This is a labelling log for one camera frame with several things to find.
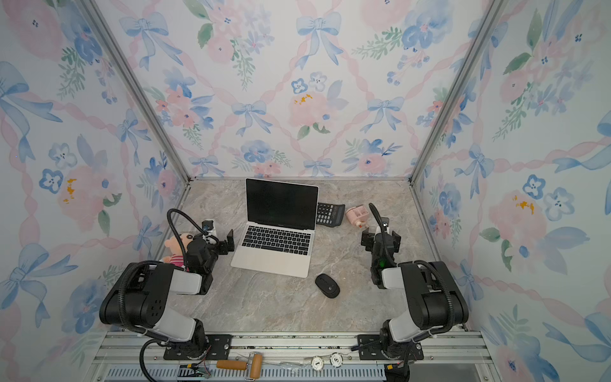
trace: marble tabletop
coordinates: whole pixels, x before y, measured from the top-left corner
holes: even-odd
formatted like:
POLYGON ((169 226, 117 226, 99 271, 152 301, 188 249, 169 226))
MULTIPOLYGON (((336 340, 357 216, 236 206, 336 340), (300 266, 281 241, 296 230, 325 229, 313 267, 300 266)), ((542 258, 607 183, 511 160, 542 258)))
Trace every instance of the marble tabletop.
MULTIPOLYGON (((433 260, 408 184, 398 180, 299 180, 320 187, 319 201, 346 209, 373 202, 401 235, 397 262, 433 260)), ((243 180, 199 180, 182 210, 195 221, 213 219, 220 239, 233 229, 236 244, 246 223, 243 180)), ((194 232, 179 219, 178 232, 194 232)), ((233 253, 220 256, 205 296, 171 295, 167 305, 198 318, 207 331, 378 331, 385 320, 407 309, 405 293, 381 290, 370 276, 371 254, 360 245, 361 229, 344 217, 342 225, 316 226, 310 270, 305 279, 230 266, 233 253), (325 297, 314 284, 326 273, 340 286, 325 297)))

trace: pink flower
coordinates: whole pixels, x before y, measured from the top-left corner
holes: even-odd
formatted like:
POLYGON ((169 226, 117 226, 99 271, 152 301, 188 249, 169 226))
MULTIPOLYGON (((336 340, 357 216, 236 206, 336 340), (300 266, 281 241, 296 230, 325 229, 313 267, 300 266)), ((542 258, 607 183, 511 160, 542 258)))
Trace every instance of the pink flower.
POLYGON ((155 108, 157 111, 168 111, 167 102, 165 101, 155 101, 157 102, 157 107, 155 108))
POLYGON ((64 35, 53 8, 38 0, 2 0, 2 4, 21 46, 39 59, 59 61, 64 35))
POLYGON ((514 190, 506 193, 499 204, 490 207, 489 218, 499 230, 500 238, 511 244, 505 252, 506 256, 513 257, 511 266, 518 270, 527 266, 533 272, 534 263, 544 258, 537 248, 547 233, 547 219, 541 207, 529 196, 514 190))
POLYGON ((499 346, 496 351, 496 362, 503 382, 534 382, 526 363, 515 351, 507 346, 499 346))
POLYGON ((311 127, 315 122, 321 123, 325 114, 333 116, 327 106, 327 98, 318 93, 302 93, 293 97, 289 108, 291 111, 289 123, 299 128, 304 125, 311 127))
POLYGON ((157 179, 159 196, 169 197, 176 187, 176 175, 172 170, 162 170, 157 179))
POLYGON ((166 93, 169 94, 167 96, 167 102, 169 104, 176 105, 179 108, 185 108, 191 103, 191 100, 183 95, 182 89, 172 90, 168 87, 166 93))
POLYGON ((359 160, 359 169, 361 172, 378 174, 384 172, 386 161, 380 154, 369 154, 363 156, 359 160))
POLYGON ((433 101, 433 105, 430 106, 426 111, 434 111, 435 113, 438 113, 441 110, 441 106, 443 105, 444 103, 442 101, 433 101))
POLYGON ((208 41, 208 55, 214 62, 226 64, 233 56, 233 45, 227 37, 216 36, 208 41))
POLYGON ((520 97, 526 89, 528 80, 528 76, 522 70, 511 72, 500 86, 500 99, 503 102, 511 102, 520 97))
POLYGON ((241 36, 242 17, 236 10, 234 2, 232 0, 225 0, 224 4, 214 2, 214 6, 214 9, 208 11, 210 20, 214 22, 214 33, 233 38, 241 36))
POLYGON ((389 25, 403 21, 410 6, 410 0, 390 1, 388 4, 383 1, 364 1, 360 15, 366 25, 379 32, 388 29, 389 25))
POLYGON ((280 165, 272 161, 253 166, 252 169, 255 174, 262 174, 264 177, 269 177, 272 174, 279 174, 281 172, 280 165))
POLYGON ((172 116, 172 125, 193 128, 195 126, 195 112, 189 109, 178 110, 172 116))
POLYGON ((113 201, 117 194, 114 176, 106 169, 93 172, 89 166, 78 166, 64 178, 57 197, 62 213, 72 218, 82 232, 90 231, 104 209, 104 198, 113 201))

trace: blue bow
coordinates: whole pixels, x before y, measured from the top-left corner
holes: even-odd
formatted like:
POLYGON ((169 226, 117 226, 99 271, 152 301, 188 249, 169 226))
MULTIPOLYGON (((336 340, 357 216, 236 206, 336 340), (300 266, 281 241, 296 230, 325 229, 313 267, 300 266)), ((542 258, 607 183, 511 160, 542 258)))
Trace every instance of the blue bow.
POLYGON ((148 70, 148 62, 150 58, 155 55, 155 44, 153 43, 153 40, 171 59, 178 62, 180 65, 183 64, 183 62, 176 56, 177 54, 181 54, 183 51, 166 44, 157 35, 153 34, 156 33, 162 36, 168 35, 166 19, 164 19, 159 12, 151 13, 148 19, 141 18, 140 20, 136 20, 133 17, 123 17, 121 20, 119 20, 119 23, 121 24, 121 27, 125 33, 127 33, 127 35, 130 37, 135 37, 142 33, 142 41, 144 41, 144 46, 147 49, 147 55, 140 60, 140 63, 138 64, 140 68, 144 67, 146 70, 148 70))
MULTIPOLYGON (((611 111, 609 111, 598 123, 596 127, 599 133, 604 136, 611 137, 611 111)), ((559 158, 553 160, 558 165, 555 172, 560 172, 573 167, 582 166, 588 170, 599 170, 611 164, 611 145, 608 145, 595 156, 590 159, 580 162, 574 158, 559 158)), ((607 186, 607 194, 605 199, 605 215, 611 213, 611 182, 607 186)))
POLYGON ((191 162, 191 164, 194 164, 195 166, 201 166, 202 167, 202 173, 198 175, 200 177, 202 177, 205 174, 207 174, 208 171, 212 171, 212 172, 214 172, 216 175, 218 175, 220 177, 222 177, 223 174, 225 173, 223 170, 219 170, 218 168, 212 166, 212 165, 217 166, 219 164, 219 160, 216 159, 216 156, 214 156, 214 155, 208 155, 205 158, 194 158, 194 157, 191 157, 191 158, 189 158, 189 162, 191 162))
POLYGON ((390 110, 393 111, 399 111, 401 110, 401 107, 403 106, 403 97, 396 97, 393 98, 390 101, 381 101, 381 100, 372 100, 369 101, 367 103, 367 110, 369 111, 378 111, 377 115, 376 115, 376 119, 373 121, 373 123, 370 123, 368 125, 366 125, 365 127, 363 127, 362 129, 360 129, 361 131, 367 132, 369 131, 369 129, 375 125, 376 123, 380 123, 380 121, 382 121, 382 118, 384 117, 384 109, 386 109, 386 120, 388 121, 388 124, 390 125, 390 127, 393 130, 396 130, 397 127, 395 126, 395 124, 401 122, 401 120, 395 118, 391 113, 390 110))
POLYGON ((471 145, 471 148, 469 149, 469 156, 474 159, 473 162, 471 162, 471 165, 467 167, 466 170, 454 169, 454 171, 456 172, 454 176, 457 177, 460 174, 471 175, 472 172, 474 173, 473 181, 471 182, 470 197, 470 199, 473 199, 473 192, 476 192, 477 194, 480 193, 480 171, 481 176, 484 178, 490 175, 492 173, 492 170, 494 170, 494 161, 492 159, 485 158, 484 154, 481 153, 480 146, 477 144, 471 145))
POLYGON ((54 122, 63 122, 53 114, 49 113, 53 109, 53 102, 30 102, 22 100, 11 94, 25 93, 30 90, 30 87, 26 83, 21 73, 10 63, 6 61, 0 62, 0 108, 4 110, 6 115, 17 125, 23 137, 19 141, 19 160, 24 163, 26 157, 29 156, 33 160, 34 153, 30 148, 30 143, 27 141, 27 134, 30 132, 30 124, 27 121, 26 116, 10 103, 6 102, 2 98, 6 97, 13 101, 17 106, 36 114, 37 116, 52 120, 54 122))
POLYGON ((312 177, 318 175, 318 171, 323 173, 325 177, 332 177, 333 174, 326 169, 331 168, 332 160, 330 158, 323 159, 321 161, 304 161, 304 167, 306 169, 312 169, 312 177))
POLYGON ((253 118, 257 121, 257 123, 259 124, 259 126, 261 126, 263 130, 271 134, 271 131, 269 130, 268 127, 270 127, 272 124, 267 121, 262 120, 261 117, 257 115, 257 114, 261 114, 262 116, 264 116, 265 113, 267 112, 265 102, 257 101, 253 103, 252 105, 250 103, 246 105, 244 105, 243 103, 234 103, 231 107, 231 110, 233 111, 233 113, 236 116, 240 116, 244 114, 244 117, 246 118, 246 126, 238 129, 238 131, 236 131, 235 133, 236 135, 240 135, 243 137, 246 129, 252 126, 253 118))
POLYGON ((40 301, 34 315, 37 328, 40 327, 43 318, 50 318, 49 312, 46 311, 45 304, 43 303, 46 296, 46 287, 40 281, 24 279, 26 276, 57 276, 77 268, 76 265, 66 265, 70 261, 70 255, 68 255, 53 265, 35 271, 34 269, 45 262, 48 257, 49 252, 39 244, 31 243, 26 245, 19 254, 19 266, 13 269, 8 280, 0 282, 0 309, 6 309, 14 302, 19 292, 19 287, 40 301))
POLYGON ((140 164, 140 159, 138 159, 138 141, 136 140, 136 136, 144 139, 145 141, 150 141, 150 137, 147 136, 148 129, 137 130, 134 128, 138 124, 138 120, 134 111, 132 109, 127 109, 125 112, 125 120, 123 123, 117 126, 116 136, 119 138, 121 142, 125 142, 127 137, 130 137, 131 143, 134 145, 134 166, 140 164))
POLYGON ((159 224, 157 224, 153 229, 151 229, 152 225, 153 223, 151 222, 151 219, 148 216, 144 216, 142 218, 142 229, 138 233, 138 237, 136 238, 136 240, 134 240, 134 244, 132 244, 131 246, 135 251, 140 251, 140 248, 142 248, 142 244, 146 245, 148 247, 149 260, 151 259, 151 247, 153 246, 153 244, 151 243, 151 239, 149 238, 159 236, 163 233, 159 230, 159 224))
MULTIPOLYGON (((318 51, 318 47, 320 43, 318 41, 318 32, 317 31, 321 31, 321 32, 325 32, 325 33, 329 33, 334 36, 337 36, 337 34, 340 32, 341 23, 342 23, 342 17, 337 12, 331 12, 325 18, 319 17, 317 19, 313 19, 309 16, 298 18, 297 19, 297 33, 300 36, 309 35, 311 33, 312 42, 310 44, 310 53, 306 54, 305 56, 297 60, 297 64, 295 64, 295 67, 296 68, 299 67, 303 69, 307 62, 308 57, 313 56, 318 51)), ((327 51, 327 54, 329 55, 331 60, 335 62, 336 65, 339 65, 339 63, 337 62, 337 57, 335 55, 343 53, 343 50, 333 45, 327 38, 327 35, 324 33, 320 34, 320 39, 323 41, 324 50, 327 51)))

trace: green leaf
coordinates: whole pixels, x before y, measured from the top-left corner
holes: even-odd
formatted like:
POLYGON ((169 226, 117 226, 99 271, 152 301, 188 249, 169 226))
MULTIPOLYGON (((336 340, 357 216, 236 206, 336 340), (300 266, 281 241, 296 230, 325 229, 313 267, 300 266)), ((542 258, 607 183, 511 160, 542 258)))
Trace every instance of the green leaf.
POLYGON ((112 194, 112 199, 113 199, 112 202, 110 200, 108 200, 107 197, 105 197, 104 200, 102 200, 102 203, 104 203, 104 205, 107 206, 107 207, 111 207, 111 206, 117 204, 121 200, 121 195, 122 194, 117 194, 117 195, 112 194))
POLYGON ((210 20, 208 12, 201 2, 197 0, 183 0, 183 2, 194 16, 210 20))
POLYGON ((297 133, 297 140, 300 140, 301 138, 307 136, 308 134, 310 134, 310 127, 303 125, 300 129, 299 132, 297 133))
POLYGON ((501 243, 500 245, 500 256, 501 256, 501 259, 503 259, 503 264, 505 264, 505 267, 509 270, 509 272, 511 272, 512 256, 505 256, 505 251, 509 247, 511 247, 511 243, 509 242, 509 240, 503 240, 503 243, 501 243))
POLYGON ((490 241, 491 243, 495 243, 500 239, 499 230, 495 227, 486 228, 485 230, 480 232, 480 236, 490 241))
POLYGON ((503 74, 506 75, 507 73, 511 73, 514 70, 521 69, 524 65, 526 65, 526 62, 531 57, 532 56, 530 55, 530 53, 526 53, 526 52, 520 54, 519 56, 514 57, 514 59, 511 60, 509 65, 507 65, 507 67, 505 68, 505 71, 503 72, 503 74))
POLYGON ((530 20, 529 33, 526 35, 526 44, 528 44, 531 51, 535 50, 536 43, 539 42, 539 38, 541 37, 542 29, 543 22, 541 21, 541 15, 539 11, 535 9, 533 19, 530 20))
POLYGON ((100 224, 100 228, 102 228, 102 232, 106 234, 106 236, 110 236, 111 234, 111 217, 108 215, 108 212, 102 210, 98 214, 98 223, 100 224))
POLYGON ((210 38, 213 36, 212 24, 204 24, 202 28, 197 33, 197 41, 199 42, 199 47, 203 48, 204 45, 210 41, 210 38))

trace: wire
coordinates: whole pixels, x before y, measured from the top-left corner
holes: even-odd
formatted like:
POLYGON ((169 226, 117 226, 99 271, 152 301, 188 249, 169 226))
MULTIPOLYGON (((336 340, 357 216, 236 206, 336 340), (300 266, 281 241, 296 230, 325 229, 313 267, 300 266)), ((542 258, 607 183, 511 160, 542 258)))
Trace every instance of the wire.
POLYGON ((140 361, 140 369, 142 370, 142 374, 144 374, 145 378, 149 381, 149 382, 157 382, 156 379, 154 379, 149 373, 148 370, 146 368, 146 366, 144 365, 144 351, 146 350, 146 348, 151 344, 151 343, 157 343, 157 345, 159 345, 158 340, 148 340, 144 343, 144 345, 142 346, 142 348, 140 349, 140 356, 138 357, 138 360, 140 361))
POLYGON ((183 245, 183 240, 180 238, 180 235, 178 234, 178 231, 176 231, 176 227, 174 226, 174 222, 172 222, 172 213, 176 212, 179 215, 182 215, 185 219, 187 219, 195 228, 197 228, 197 230, 199 230, 199 232, 201 232, 203 235, 206 235, 206 231, 204 231, 203 228, 201 228, 195 221, 193 221, 193 219, 191 219, 191 217, 189 215, 187 215, 186 213, 182 212, 181 210, 177 209, 177 208, 170 208, 167 211, 166 217, 167 217, 167 223, 168 225, 170 225, 170 229, 172 230, 172 233, 174 234, 174 237, 176 238, 176 241, 178 242, 178 245, 180 246, 180 251, 183 253, 183 264, 185 265, 185 268, 187 268, 187 251, 185 249, 185 246, 183 245))
POLYGON ((424 260, 416 260, 414 264, 419 264, 419 265, 424 266, 426 269, 431 271, 433 276, 435 276, 435 279, 437 280, 437 282, 439 283, 441 287, 441 292, 444 294, 444 297, 446 301, 448 302, 448 320, 443 327, 438 328, 438 329, 430 329, 427 332, 414 337, 412 339, 412 343, 420 342, 423 339, 430 337, 432 334, 445 333, 449 331, 450 329, 452 329, 452 326, 454 326, 454 323, 456 321, 454 317, 454 304, 452 303, 452 296, 450 296, 450 290, 448 289, 447 285, 445 284, 445 281, 443 280, 443 278, 441 278, 441 275, 439 274, 437 269, 435 269, 434 266, 432 266, 431 264, 429 264, 428 262, 424 260))
POLYGON ((382 217, 380 217, 380 212, 378 212, 378 209, 376 208, 376 206, 373 205, 373 203, 369 203, 369 209, 371 210, 373 217, 378 222, 378 225, 380 226, 380 231, 382 231, 382 246, 384 247, 384 257, 386 258, 386 261, 388 261, 391 267, 395 267, 397 266, 397 263, 390 257, 390 255, 388 254, 388 250, 386 249, 386 238, 385 238, 386 228, 384 227, 384 224, 382 223, 382 217))
POLYGON ((146 330, 132 325, 127 317, 127 308, 125 307, 125 295, 127 293, 127 286, 130 283, 131 277, 137 270, 142 268, 144 265, 156 265, 156 264, 159 264, 159 262, 154 261, 154 260, 144 260, 143 262, 139 262, 139 263, 129 266, 128 269, 123 274, 123 277, 121 277, 121 281, 119 283, 119 292, 118 292, 118 297, 117 297, 117 304, 119 305, 119 319, 121 320, 121 326, 123 326, 125 329, 130 330, 132 332, 143 334, 146 332, 146 330))
POLYGON ((373 345, 375 343, 378 343, 378 342, 382 342, 382 340, 379 339, 379 340, 371 341, 370 343, 365 343, 363 345, 353 346, 353 347, 350 348, 350 351, 357 351, 357 350, 369 347, 369 346, 371 346, 371 345, 373 345))

